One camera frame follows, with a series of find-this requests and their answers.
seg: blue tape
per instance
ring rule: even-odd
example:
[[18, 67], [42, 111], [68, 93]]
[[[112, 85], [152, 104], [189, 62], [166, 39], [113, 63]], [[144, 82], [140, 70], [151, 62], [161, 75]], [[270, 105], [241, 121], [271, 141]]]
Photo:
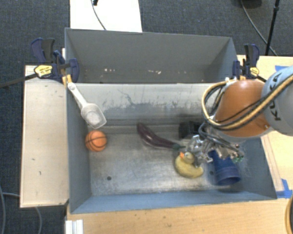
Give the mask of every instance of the blue tape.
[[280, 191], [280, 192], [276, 192], [277, 193], [277, 197], [278, 198], [291, 198], [292, 194], [293, 194], [293, 190], [290, 190], [288, 187], [288, 183], [285, 179], [281, 179], [284, 190]]

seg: clamp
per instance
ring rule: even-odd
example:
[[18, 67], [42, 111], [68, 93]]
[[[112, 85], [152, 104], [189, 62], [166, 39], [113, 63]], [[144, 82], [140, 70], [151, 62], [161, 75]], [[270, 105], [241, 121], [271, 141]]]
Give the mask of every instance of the clamp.
[[39, 78], [63, 82], [64, 85], [66, 75], [71, 75], [72, 81], [77, 82], [80, 68], [76, 58], [65, 63], [61, 53], [58, 50], [53, 51], [54, 42], [54, 39], [37, 38], [30, 44], [31, 52], [40, 64], [35, 68], [35, 73]]
[[238, 60], [233, 62], [232, 75], [237, 79], [259, 79], [263, 82], [266, 80], [259, 76], [259, 70], [256, 67], [259, 60], [259, 48], [255, 44], [245, 44], [245, 55], [243, 66]]

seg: wooden table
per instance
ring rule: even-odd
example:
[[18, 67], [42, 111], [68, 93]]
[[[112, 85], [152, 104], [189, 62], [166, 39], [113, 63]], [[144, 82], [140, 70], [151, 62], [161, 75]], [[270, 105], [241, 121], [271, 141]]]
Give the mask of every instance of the wooden table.
[[[268, 78], [275, 65], [291, 66], [293, 58], [261, 57], [260, 75]], [[282, 178], [293, 190], [293, 137], [268, 134]], [[85, 234], [284, 234], [288, 199], [139, 210], [94, 214], [69, 214], [68, 220], [84, 220]]]

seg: bin floor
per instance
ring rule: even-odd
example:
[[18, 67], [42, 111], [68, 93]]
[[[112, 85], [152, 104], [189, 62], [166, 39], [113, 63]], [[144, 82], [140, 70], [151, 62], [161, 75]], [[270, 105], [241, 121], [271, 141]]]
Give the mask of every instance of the bin floor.
[[[150, 128], [158, 136], [178, 140], [177, 125], [154, 125]], [[106, 148], [98, 153], [89, 153], [94, 196], [220, 188], [211, 183], [213, 175], [206, 164], [199, 178], [180, 176], [174, 168], [178, 152], [146, 145], [135, 126], [104, 127], [101, 130], [108, 139]]]

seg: white paper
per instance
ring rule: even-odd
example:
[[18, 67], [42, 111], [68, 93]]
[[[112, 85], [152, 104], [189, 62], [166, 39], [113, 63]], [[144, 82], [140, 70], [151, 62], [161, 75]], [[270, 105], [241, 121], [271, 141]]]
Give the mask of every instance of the white paper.
[[[99, 0], [94, 8], [107, 30], [142, 32], [138, 0]], [[103, 30], [91, 0], [70, 0], [70, 27]]]

